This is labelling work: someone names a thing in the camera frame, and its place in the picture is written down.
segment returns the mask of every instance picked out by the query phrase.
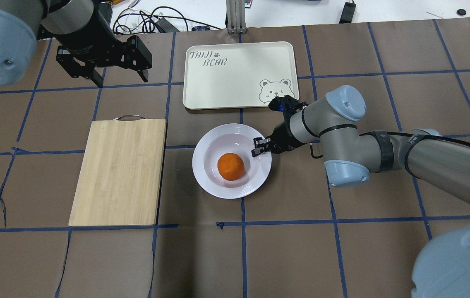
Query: bear drawing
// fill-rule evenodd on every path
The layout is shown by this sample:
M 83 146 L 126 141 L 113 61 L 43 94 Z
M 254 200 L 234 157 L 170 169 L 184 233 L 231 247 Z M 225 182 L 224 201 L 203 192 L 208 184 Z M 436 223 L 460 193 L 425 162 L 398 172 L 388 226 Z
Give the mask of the bear drawing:
M 259 94 L 259 100 L 264 104 L 268 104 L 276 96 L 292 96 L 294 97 L 294 92 L 290 86 L 292 82 L 289 79 L 282 79 L 280 82 L 270 82 L 267 79 L 264 79 L 259 83 L 261 86 L 261 93 Z

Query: cutting board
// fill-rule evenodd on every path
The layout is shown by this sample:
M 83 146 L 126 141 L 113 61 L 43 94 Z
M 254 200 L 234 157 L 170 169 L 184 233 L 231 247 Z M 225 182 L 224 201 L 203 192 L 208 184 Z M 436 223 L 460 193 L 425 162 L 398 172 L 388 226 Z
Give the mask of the cutting board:
M 154 225 L 165 119 L 93 121 L 70 226 Z

